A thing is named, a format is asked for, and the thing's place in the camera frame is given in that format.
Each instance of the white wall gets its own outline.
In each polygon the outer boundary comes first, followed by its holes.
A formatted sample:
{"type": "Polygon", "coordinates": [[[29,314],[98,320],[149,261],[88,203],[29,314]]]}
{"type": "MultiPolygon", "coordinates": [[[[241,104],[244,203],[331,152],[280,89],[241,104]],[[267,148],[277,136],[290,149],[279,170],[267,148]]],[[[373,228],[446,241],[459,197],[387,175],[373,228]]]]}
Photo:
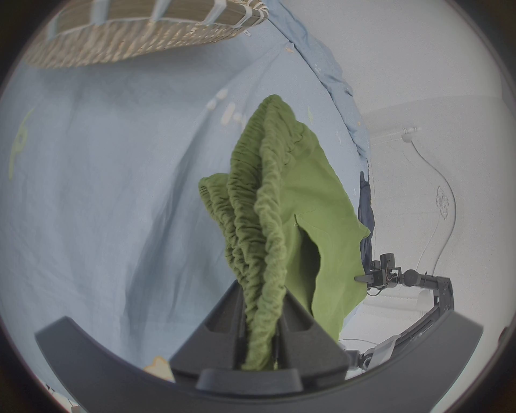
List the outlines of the white wall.
{"type": "MultiPolygon", "coordinates": [[[[370,131],[422,127],[414,144],[456,196],[457,221],[436,274],[451,278],[457,311],[483,324],[484,333],[434,409],[444,411],[484,367],[516,311],[516,121],[502,100],[498,68],[444,0],[284,1],[332,50],[370,131]]],[[[389,162],[384,158],[379,162],[389,162]]],[[[406,229],[406,240],[414,230],[420,228],[406,229]]],[[[389,245],[401,265],[404,245],[394,237],[389,245]]],[[[408,323],[391,311],[389,327],[378,328],[373,315],[358,313],[346,329],[362,331],[354,338],[380,342],[408,323]]]]}

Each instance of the wicker basket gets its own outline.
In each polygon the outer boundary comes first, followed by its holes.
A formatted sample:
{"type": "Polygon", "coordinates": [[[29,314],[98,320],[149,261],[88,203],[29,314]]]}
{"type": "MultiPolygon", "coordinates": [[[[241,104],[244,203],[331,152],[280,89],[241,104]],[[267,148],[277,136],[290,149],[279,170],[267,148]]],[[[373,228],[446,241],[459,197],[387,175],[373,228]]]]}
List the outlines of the wicker basket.
{"type": "Polygon", "coordinates": [[[268,18],[260,0],[71,0],[39,33],[25,60],[84,66],[232,38],[268,18]]]}

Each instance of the green fabric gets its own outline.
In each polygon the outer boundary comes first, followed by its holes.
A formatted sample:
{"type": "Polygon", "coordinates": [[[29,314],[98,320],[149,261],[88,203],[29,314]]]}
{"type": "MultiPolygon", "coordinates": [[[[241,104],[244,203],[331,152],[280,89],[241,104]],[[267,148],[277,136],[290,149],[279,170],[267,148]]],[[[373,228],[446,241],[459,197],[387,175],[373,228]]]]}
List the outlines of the green fabric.
{"type": "Polygon", "coordinates": [[[364,299],[357,219],[315,134],[279,96],[266,98],[240,137],[229,174],[199,182],[222,229],[225,256],[244,290],[249,330],[245,370],[269,368],[285,286],[338,339],[364,299]]]}

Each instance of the dark blue garment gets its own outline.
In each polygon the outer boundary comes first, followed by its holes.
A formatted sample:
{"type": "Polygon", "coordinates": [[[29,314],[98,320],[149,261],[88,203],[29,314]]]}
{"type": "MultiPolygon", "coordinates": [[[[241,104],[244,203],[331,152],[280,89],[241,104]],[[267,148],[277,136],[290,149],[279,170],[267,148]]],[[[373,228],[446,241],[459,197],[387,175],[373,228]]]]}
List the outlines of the dark blue garment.
{"type": "Polygon", "coordinates": [[[369,228],[371,234],[360,242],[360,255],[362,257],[362,265],[367,273],[371,268],[373,261],[373,230],[375,228],[375,216],[371,208],[371,187],[369,182],[364,178],[364,172],[360,172],[360,204],[358,206],[358,219],[369,228]]]}

